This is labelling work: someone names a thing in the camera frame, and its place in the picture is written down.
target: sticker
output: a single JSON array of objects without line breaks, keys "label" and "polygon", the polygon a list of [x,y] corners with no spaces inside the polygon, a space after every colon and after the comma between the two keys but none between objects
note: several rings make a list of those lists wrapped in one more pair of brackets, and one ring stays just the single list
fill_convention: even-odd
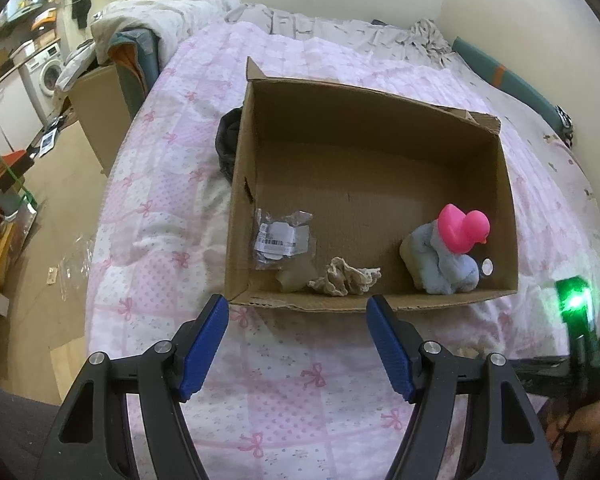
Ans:
[{"label": "sticker", "polygon": [[482,273],[485,276],[491,276],[492,272],[493,272],[493,262],[490,259],[485,258],[482,261]]},{"label": "sticker", "polygon": [[57,277],[58,277],[58,268],[57,267],[49,267],[49,270],[46,274],[46,284],[53,285],[56,282]]},{"label": "sticker", "polygon": [[309,248],[309,226],[293,227],[286,222],[260,224],[254,248],[273,260],[303,254]]}]

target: green strap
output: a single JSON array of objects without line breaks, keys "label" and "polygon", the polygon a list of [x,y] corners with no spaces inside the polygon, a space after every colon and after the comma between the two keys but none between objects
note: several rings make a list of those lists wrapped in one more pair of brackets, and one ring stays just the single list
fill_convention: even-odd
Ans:
[{"label": "green strap", "polygon": [[[4,164],[5,168],[7,168],[7,172],[13,177],[14,182],[17,182],[18,177],[15,175],[15,173],[13,173],[13,170],[5,162],[5,160],[2,158],[1,154],[0,154],[0,162]],[[26,187],[24,187],[24,184],[22,184],[20,187],[22,188],[24,195],[22,196],[22,200],[20,200],[20,203],[18,204],[18,208],[22,205],[22,202],[27,200],[27,202],[29,202],[29,204],[32,206],[33,209],[38,210],[38,202],[33,197],[33,194]]]}]

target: cardboard box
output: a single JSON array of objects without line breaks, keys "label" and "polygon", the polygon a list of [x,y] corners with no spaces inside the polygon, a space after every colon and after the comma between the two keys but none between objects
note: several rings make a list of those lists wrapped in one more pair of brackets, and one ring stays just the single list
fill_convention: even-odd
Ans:
[{"label": "cardboard box", "polygon": [[69,90],[69,100],[104,174],[109,176],[133,119],[116,66],[99,66],[81,75]]},{"label": "cardboard box", "polygon": [[[266,77],[250,59],[232,186],[224,294],[233,304],[307,311],[364,310],[365,296],[283,294],[275,270],[252,269],[253,215],[314,215],[315,263],[334,256],[381,267],[370,294],[394,308],[485,301],[518,288],[516,220],[498,133],[485,114],[434,107],[375,90]],[[464,294],[417,291],[398,247],[413,229],[453,203],[483,211],[486,245],[470,253],[493,273]]]}]

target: pink rubber duck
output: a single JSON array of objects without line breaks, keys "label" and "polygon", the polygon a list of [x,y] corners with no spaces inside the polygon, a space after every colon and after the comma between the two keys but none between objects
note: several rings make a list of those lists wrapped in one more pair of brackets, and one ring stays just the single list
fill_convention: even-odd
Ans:
[{"label": "pink rubber duck", "polygon": [[474,244],[487,243],[489,219],[481,211],[464,214],[453,204],[444,206],[438,216],[438,230],[447,248],[455,254],[467,254]]}]

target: hand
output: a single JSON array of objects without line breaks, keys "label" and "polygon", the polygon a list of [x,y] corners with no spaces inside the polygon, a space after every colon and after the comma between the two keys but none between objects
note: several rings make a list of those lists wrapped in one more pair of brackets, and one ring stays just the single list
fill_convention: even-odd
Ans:
[{"label": "hand", "polygon": [[[547,418],[546,438],[549,441],[549,445],[553,444],[555,439],[558,438],[560,430],[564,428],[564,425],[569,419],[569,413],[553,413],[554,405],[552,404],[549,408],[549,415]],[[589,454],[594,455],[600,450],[600,400],[589,406],[580,408],[571,419],[569,427],[566,428],[568,433],[583,432],[589,435]],[[554,457],[554,463],[559,463],[562,458],[562,441],[564,437],[561,436],[552,450],[552,456]]]}]

